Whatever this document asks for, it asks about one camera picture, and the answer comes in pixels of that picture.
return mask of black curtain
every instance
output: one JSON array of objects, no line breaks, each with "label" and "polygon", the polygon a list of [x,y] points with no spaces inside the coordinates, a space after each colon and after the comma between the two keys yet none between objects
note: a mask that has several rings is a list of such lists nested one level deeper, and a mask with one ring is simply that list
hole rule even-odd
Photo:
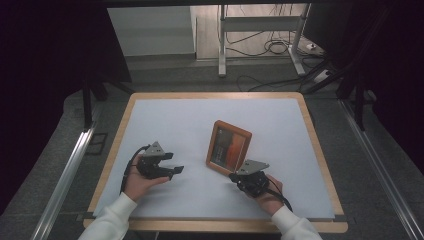
[{"label": "black curtain", "polygon": [[83,79],[131,81],[107,9],[57,2],[0,3],[1,213]]},{"label": "black curtain", "polygon": [[424,172],[424,4],[397,1],[366,57],[366,87],[374,112]]}]

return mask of metal rail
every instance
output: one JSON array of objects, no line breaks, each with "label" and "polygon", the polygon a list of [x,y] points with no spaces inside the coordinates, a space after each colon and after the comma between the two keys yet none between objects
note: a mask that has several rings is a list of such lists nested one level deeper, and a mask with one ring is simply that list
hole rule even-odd
[{"label": "metal rail", "polygon": [[97,126],[100,113],[103,109],[103,103],[97,103],[93,110],[93,123],[86,132],[82,132],[74,150],[68,160],[68,163],[63,170],[62,175],[54,189],[46,208],[35,228],[31,239],[47,239],[53,224],[59,214],[59,210],[68,194],[69,188],[74,180],[75,174],[93,135],[93,132]]},{"label": "metal rail", "polygon": [[377,175],[378,180],[380,181],[384,191],[389,198],[394,210],[396,211],[400,221],[405,227],[406,232],[409,235],[410,239],[413,240],[424,240],[424,235],[418,223],[415,219],[414,214],[409,208],[408,203],[396,187],[393,182],[390,174],[387,172],[386,167],[381,161],[377,151],[374,149],[371,141],[369,140],[367,133],[361,131],[359,126],[354,120],[354,113],[348,100],[339,100],[341,107],[345,113],[346,118],[348,119],[350,126],[352,127],[355,136],[357,137],[359,144],[364,150],[367,158],[371,164],[374,173]]}]

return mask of white wall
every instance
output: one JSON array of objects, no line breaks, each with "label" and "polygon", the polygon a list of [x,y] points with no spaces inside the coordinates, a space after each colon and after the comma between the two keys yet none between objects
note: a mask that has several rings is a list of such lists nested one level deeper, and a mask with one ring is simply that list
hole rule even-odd
[{"label": "white wall", "polygon": [[194,53],[189,6],[110,8],[124,56]]}]

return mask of white sleeve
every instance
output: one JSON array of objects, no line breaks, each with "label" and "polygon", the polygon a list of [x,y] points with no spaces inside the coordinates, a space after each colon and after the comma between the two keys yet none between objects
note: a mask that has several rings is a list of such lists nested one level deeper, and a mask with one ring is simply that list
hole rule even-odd
[{"label": "white sleeve", "polygon": [[286,206],[280,208],[273,216],[272,222],[281,231],[281,240],[315,240],[321,239],[314,226],[306,218],[294,215]]},{"label": "white sleeve", "polygon": [[121,193],[115,202],[103,208],[79,239],[123,239],[128,230],[128,218],[136,207],[137,203]]}]

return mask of picture frame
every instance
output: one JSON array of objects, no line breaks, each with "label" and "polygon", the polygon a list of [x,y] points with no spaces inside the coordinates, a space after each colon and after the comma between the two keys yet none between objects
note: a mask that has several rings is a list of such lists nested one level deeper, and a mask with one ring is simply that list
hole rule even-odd
[{"label": "picture frame", "polygon": [[226,176],[243,164],[252,133],[218,120],[214,123],[206,165]]}]

